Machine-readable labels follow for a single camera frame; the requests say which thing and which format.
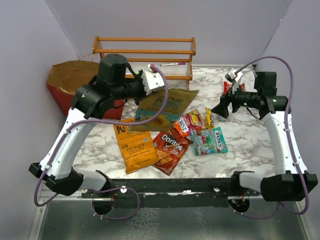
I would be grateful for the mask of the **gold kettle chips bag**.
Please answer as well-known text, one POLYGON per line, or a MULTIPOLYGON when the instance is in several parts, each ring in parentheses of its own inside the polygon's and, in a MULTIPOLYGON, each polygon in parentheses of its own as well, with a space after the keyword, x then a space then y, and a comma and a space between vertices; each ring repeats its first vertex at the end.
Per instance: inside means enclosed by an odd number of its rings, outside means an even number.
POLYGON ((156 115, 158 111, 161 111, 161 113, 154 120, 144 124, 131 125, 129 129, 131 131, 150 132, 169 131, 170 127, 182 116, 198 93, 198 90, 171 88, 168 90, 168 99, 164 108, 162 108, 165 97, 163 89, 149 95, 140 102, 134 121, 143 122, 156 115))

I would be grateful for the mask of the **orange honey dijon chips bag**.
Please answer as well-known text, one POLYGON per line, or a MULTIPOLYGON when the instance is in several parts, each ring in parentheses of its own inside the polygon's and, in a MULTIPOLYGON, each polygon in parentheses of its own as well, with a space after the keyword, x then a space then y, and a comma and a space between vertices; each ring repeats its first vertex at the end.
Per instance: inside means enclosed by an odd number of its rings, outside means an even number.
POLYGON ((154 165, 160 160, 150 132, 130 130, 127 125, 118 124, 113 128, 127 174, 154 165))

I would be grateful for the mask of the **red Doritos bag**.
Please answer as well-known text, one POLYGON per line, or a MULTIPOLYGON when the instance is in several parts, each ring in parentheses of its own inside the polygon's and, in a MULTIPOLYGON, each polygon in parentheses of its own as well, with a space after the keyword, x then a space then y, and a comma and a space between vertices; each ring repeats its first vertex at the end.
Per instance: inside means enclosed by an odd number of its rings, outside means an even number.
POLYGON ((170 176, 192 143, 188 138, 180 136, 174 127, 171 127, 169 132, 160 132, 153 139, 159 158, 159 161, 153 166, 170 176))

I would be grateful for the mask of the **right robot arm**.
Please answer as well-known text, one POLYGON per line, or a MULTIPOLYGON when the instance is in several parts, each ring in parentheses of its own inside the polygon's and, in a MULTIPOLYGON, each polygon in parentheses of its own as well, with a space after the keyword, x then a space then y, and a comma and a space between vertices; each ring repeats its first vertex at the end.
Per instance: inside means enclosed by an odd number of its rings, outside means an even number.
POLYGON ((318 184, 318 178, 309 173, 299 153, 288 98, 277 95, 277 74, 257 72, 254 92, 242 90, 242 76, 242 72, 235 69, 226 74, 225 78, 231 82, 231 87, 220 96, 219 104, 211 112, 226 119, 229 106, 232 106, 233 113, 240 107, 258 110, 259 120, 263 121, 269 135, 275 174, 263 177, 250 171, 235 172, 229 189, 236 196, 242 195, 247 189, 256 191, 267 202, 301 201, 318 184))

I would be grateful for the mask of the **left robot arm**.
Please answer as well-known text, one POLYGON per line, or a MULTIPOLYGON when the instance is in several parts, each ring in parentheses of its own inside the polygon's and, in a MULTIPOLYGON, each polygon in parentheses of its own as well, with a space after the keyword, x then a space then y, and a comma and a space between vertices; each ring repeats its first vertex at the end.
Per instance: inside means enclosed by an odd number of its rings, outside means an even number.
POLYGON ((145 97, 141 74, 126 78, 132 68, 120 54, 108 54, 99 64, 92 80, 77 89, 65 124, 52 148, 41 162, 30 165, 29 171, 54 193, 70 196, 78 190, 93 190, 106 197, 111 190, 107 177, 98 171, 75 170, 73 162, 96 121, 115 108, 116 100, 145 97))

